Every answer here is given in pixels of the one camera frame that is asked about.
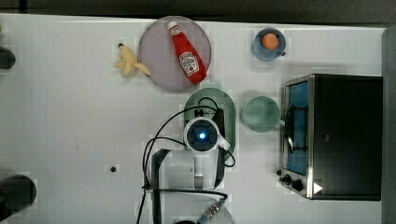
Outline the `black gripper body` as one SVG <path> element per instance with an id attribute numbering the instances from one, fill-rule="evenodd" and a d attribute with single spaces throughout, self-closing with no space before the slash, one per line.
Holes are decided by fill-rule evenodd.
<path id="1" fill-rule="evenodd" d="M 194 134 L 225 134 L 225 118 L 222 109 L 205 108 L 194 110 Z"/>

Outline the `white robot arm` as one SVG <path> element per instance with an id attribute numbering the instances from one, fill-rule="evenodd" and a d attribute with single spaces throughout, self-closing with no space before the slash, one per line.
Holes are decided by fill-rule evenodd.
<path id="1" fill-rule="evenodd" d="M 233 160 L 232 141 L 226 138 L 224 111 L 211 117 L 198 114 L 183 128 L 182 150 L 162 148 L 151 157 L 150 186 L 154 224 L 163 224 L 163 193 L 213 194 L 221 184 L 227 160 Z"/>

